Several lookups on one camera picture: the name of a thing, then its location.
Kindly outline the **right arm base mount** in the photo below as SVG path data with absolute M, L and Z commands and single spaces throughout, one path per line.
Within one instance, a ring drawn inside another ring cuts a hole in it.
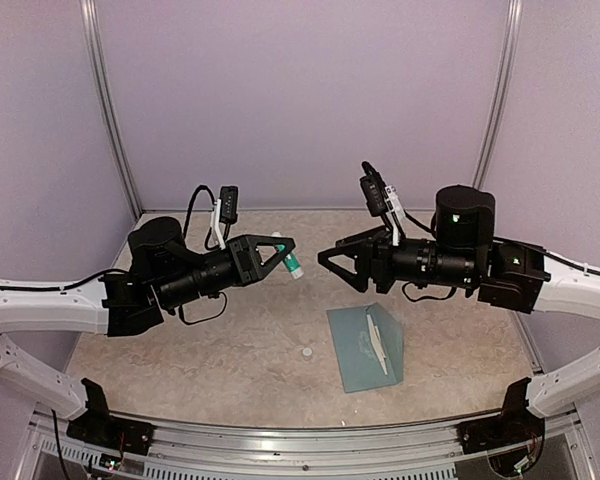
M 545 419 L 531 413 L 526 398 L 530 377 L 508 386 L 497 414 L 461 422 L 457 433 L 464 454 L 494 450 L 541 437 Z

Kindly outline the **aluminium frame post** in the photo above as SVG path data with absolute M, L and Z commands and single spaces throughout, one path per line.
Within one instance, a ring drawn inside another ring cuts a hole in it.
M 505 19 L 503 43 L 496 70 L 495 87 L 472 181 L 472 186 L 478 190 L 482 190 L 485 186 L 506 108 L 508 91 L 515 65 L 523 5 L 523 0 L 510 0 L 507 2 L 508 9 Z
M 135 220 L 138 220 L 143 214 L 142 202 L 133 178 L 115 112 L 107 74 L 103 41 L 99 28 L 97 2 L 94 0 L 81 0 L 79 4 L 95 91 L 100 105 L 106 136 L 111 147 L 113 162 L 130 213 Z

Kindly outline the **right aluminium frame post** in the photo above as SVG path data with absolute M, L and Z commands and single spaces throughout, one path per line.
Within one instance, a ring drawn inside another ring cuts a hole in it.
M 508 91 L 515 65 L 523 5 L 523 0 L 510 0 L 507 2 L 508 9 L 505 19 L 503 43 L 496 70 L 495 87 L 472 181 L 472 186 L 478 190 L 482 190 L 485 186 L 506 108 Z

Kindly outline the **front aluminium rail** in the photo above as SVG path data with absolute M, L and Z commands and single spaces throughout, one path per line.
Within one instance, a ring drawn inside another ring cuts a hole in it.
M 280 429 L 151 419 L 146 455 L 65 436 L 38 408 L 14 479 L 495 479 L 498 452 L 464 453 L 458 420 L 370 427 Z

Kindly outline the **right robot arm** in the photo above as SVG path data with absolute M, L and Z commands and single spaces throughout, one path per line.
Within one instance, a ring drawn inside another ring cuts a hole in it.
M 359 292 L 396 282 L 476 294 L 509 311 L 558 312 L 600 320 L 600 270 L 541 246 L 494 235 L 495 198 L 463 185 L 439 190 L 430 239 L 386 227 L 339 240 L 318 262 Z

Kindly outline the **white letter sheet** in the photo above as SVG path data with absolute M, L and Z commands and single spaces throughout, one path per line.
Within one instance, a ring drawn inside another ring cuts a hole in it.
M 388 368 L 387 368 L 387 363 L 386 363 L 387 356 L 386 356 L 386 353 L 385 353 L 383 345 L 382 345 L 379 329 L 378 329 L 377 325 L 374 323 L 373 317 L 371 316 L 370 313 L 366 314 L 366 320 L 367 320 L 368 333 L 369 333 L 369 338 L 370 338 L 370 343 L 371 343 L 372 349 L 373 349 L 374 354 L 376 355 L 376 358 L 382 368 L 383 374 L 385 376 L 387 376 L 388 375 Z

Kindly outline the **white green glue stick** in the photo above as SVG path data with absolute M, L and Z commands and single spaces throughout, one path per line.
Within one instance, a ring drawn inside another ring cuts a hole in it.
M 282 237 L 282 234 L 278 231 L 274 231 L 272 233 L 272 236 L 274 237 Z M 276 244 L 275 245 L 276 250 L 278 251 L 283 251 L 285 250 L 284 245 L 282 244 Z M 284 259 L 283 259 L 283 264 L 286 268 L 286 270 L 288 271 L 288 273 L 292 276 L 292 278 L 294 280 L 298 280 L 300 279 L 303 275 L 304 275 L 304 271 L 299 263 L 299 261 L 297 260 L 295 254 L 289 253 L 287 254 Z

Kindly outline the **left aluminium frame post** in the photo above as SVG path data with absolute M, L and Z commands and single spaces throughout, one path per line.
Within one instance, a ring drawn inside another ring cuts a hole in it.
M 111 147 L 113 162 L 130 213 L 135 220 L 138 220 L 143 214 L 142 202 L 133 178 L 115 112 L 107 74 L 103 41 L 99 28 L 97 2 L 94 0 L 81 0 L 79 4 L 95 91 L 100 105 L 106 136 Z

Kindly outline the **teal blue envelope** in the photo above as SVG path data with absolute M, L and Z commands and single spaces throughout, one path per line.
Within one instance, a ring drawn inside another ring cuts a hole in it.
M 388 375 L 372 349 L 366 314 L 370 313 L 379 329 L 386 353 Z M 399 385 L 404 380 L 404 331 L 381 304 L 332 309 L 327 311 L 343 389 L 357 393 Z

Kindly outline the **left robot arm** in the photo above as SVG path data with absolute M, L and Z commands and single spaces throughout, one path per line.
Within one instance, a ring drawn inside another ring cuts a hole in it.
M 187 248 L 180 222 L 148 221 L 128 236 L 131 267 L 70 284 L 0 279 L 0 383 L 32 397 L 60 418 L 79 420 L 101 445 L 120 434 L 101 386 L 74 379 L 21 350 L 14 332 L 69 331 L 130 337 L 159 325 L 165 314 L 202 297 L 264 280 L 293 252 L 289 237 L 240 235 L 207 253 Z

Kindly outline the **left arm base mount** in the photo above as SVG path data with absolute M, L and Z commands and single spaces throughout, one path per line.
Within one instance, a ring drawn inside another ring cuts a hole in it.
M 86 411 L 67 426 L 67 436 L 87 444 L 147 456 L 155 426 L 111 414 L 105 393 L 100 385 L 82 379 L 86 390 Z

